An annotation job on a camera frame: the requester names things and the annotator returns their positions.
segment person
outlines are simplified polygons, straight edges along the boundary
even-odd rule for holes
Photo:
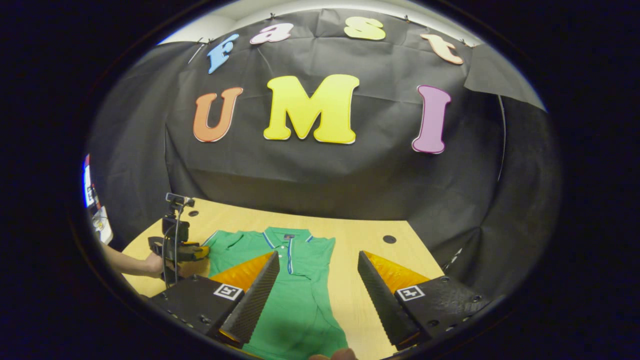
[[[313,355],[309,360],[358,360],[356,354],[350,348],[336,350],[331,358],[324,355]]]
[[[100,244],[102,245],[102,250],[104,251],[107,262],[116,272],[121,274],[160,278],[160,274],[162,274],[164,270],[162,257],[153,252],[151,252],[146,259],[140,260],[122,254],[101,241]],[[173,264],[171,264],[170,261],[167,261],[167,265],[173,270]],[[181,270],[182,269],[178,266],[178,274],[180,275],[182,275]]]

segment green polo shirt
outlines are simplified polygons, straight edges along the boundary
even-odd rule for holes
[[[267,360],[307,360],[314,354],[331,357],[348,347],[344,331],[333,318],[327,290],[334,244],[335,238],[277,227],[263,233],[219,230],[203,244],[209,246],[209,277],[278,252],[280,273],[244,351]]]

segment cable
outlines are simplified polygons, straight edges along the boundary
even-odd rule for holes
[[[500,181],[500,175],[502,175],[502,167],[504,166],[504,153],[507,149],[507,120],[504,118],[504,105],[502,104],[502,97],[498,95],[498,101],[500,102],[500,110],[502,112],[502,128],[504,132],[504,138],[502,140],[502,160],[500,161],[500,171],[498,172],[498,180]]]
[[[184,210],[184,204],[180,205],[180,209],[178,210],[178,217],[175,221],[175,239],[173,239],[173,271],[175,271],[175,283],[178,283],[178,228],[180,227],[180,215],[182,215],[182,210]]]
[[[164,248],[166,248],[166,235],[169,233],[169,231],[171,231],[171,228],[172,228],[172,227],[174,227],[174,226],[175,226],[175,224],[174,224],[174,225],[171,225],[171,226],[170,226],[170,227],[169,227],[169,228],[164,232],[164,237],[163,237],[163,239],[162,239],[162,269],[163,269],[163,273],[164,273],[164,270],[165,270],[165,268],[166,268],[166,265],[165,265],[165,263],[164,263],[164,262],[166,261],[166,258],[164,257]],[[166,274],[165,274],[163,277],[164,277],[164,286],[165,286],[165,288],[167,288],[167,289],[168,289],[168,288],[169,288],[169,282],[168,282],[168,281],[167,281],[167,279],[166,279]]]
[[[196,51],[195,54],[193,54],[193,56],[191,57],[191,59],[189,59],[189,61],[187,62],[187,64],[189,64],[191,62],[191,60],[193,60],[193,58],[196,57],[196,55],[198,54],[198,52],[200,52],[200,49],[202,49],[202,47],[204,46],[204,44],[201,44],[200,47],[198,48],[198,50]]]

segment black cloth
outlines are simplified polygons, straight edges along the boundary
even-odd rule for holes
[[[348,38],[344,22],[351,16],[378,19],[387,36]],[[294,24],[290,38],[249,43],[280,22]],[[239,38],[228,60],[208,74],[207,53],[234,33]],[[454,44],[464,64],[441,59],[423,33]],[[282,213],[407,220],[446,272],[488,295],[512,290],[554,225],[557,149],[544,111],[465,88],[473,51],[433,29],[361,10],[290,13],[204,46],[155,47],[105,100],[88,149],[114,232],[131,241],[165,212],[168,191]],[[286,141],[263,137],[270,79],[296,76],[311,96],[332,74],[360,80],[351,104],[355,143],[318,142],[312,133],[319,122],[305,140],[293,130]],[[411,147],[422,115],[419,85],[452,98],[441,154]],[[195,100],[218,94],[209,113],[214,126],[220,93],[236,86],[244,90],[228,133],[215,143],[199,142]]]

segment yellow letter m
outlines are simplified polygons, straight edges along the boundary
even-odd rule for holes
[[[320,116],[320,125],[314,131],[319,142],[353,143],[356,134],[351,130],[351,95],[360,84],[351,75],[327,76],[309,98],[298,78],[281,76],[271,79],[267,87],[273,91],[271,118],[264,137],[286,140],[291,130],[286,125],[287,114],[298,138],[304,139]]]

